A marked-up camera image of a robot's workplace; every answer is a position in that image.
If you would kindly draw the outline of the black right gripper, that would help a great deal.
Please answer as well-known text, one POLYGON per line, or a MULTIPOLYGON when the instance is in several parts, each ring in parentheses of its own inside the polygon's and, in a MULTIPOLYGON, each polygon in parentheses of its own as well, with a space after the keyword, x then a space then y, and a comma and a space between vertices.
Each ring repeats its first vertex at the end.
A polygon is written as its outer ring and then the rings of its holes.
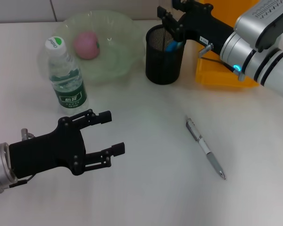
POLYGON ((157 16, 173 39, 193 40, 206 46, 207 44, 200 40, 202 37, 209 44, 213 44, 212 51, 219 55, 226 40, 233 33, 233 28, 211 15, 213 5, 195 0, 172 0, 172 6, 176 10, 188 11, 178 22, 165 8, 157 7, 157 16))

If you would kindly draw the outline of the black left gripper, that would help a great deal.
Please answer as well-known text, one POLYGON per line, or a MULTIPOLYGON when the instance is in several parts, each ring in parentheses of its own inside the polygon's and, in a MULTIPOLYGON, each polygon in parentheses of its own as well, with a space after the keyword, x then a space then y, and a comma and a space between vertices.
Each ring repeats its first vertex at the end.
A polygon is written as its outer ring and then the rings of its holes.
POLYGON ((92 109, 59 119, 56 129, 46 135, 9 146, 11 168, 17 178, 24 178, 57 167, 66 167, 75 176, 111 167, 111 157, 123 155, 119 143, 94 153, 86 153, 80 129, 112 121, 110 111, 96 115, 92 109))

